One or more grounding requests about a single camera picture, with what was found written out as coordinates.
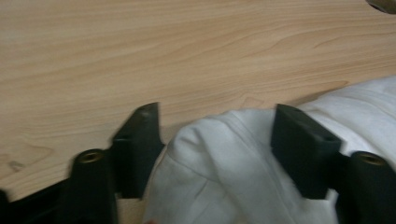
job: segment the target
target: white fabric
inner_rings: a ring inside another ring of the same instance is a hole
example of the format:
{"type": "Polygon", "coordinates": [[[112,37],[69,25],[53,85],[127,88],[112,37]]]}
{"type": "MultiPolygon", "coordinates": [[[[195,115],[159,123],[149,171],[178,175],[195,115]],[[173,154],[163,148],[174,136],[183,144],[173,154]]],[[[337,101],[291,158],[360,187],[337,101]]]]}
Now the white fabric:
{"type": "MultiPolygon", "coordinates": [[[[396,162],[396,76],[333,91],[300,108],[344,141],[396,162]]],[[[168,145],[152,178],[145,220],[159,224],[333,224],[327,201],[300,196],[269,146],[274,110],[195,121],[168,145]]]]}

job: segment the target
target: light wood tabletop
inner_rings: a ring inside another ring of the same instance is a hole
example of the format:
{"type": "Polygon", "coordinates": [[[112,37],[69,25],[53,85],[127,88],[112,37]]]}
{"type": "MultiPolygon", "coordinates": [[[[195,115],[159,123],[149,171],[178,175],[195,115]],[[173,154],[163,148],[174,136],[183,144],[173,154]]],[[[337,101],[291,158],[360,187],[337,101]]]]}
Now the light wood tabletop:
{"type": "MultiPolygon", "coordinates": [[[[0,2],[0,188],[19,199],[106,148],[140,105],[194,119],[297,105],[396,71],[396,16],[364,0],[0,2]]],[[[144,202],[120,201],[122,223],[144,202]]]]}

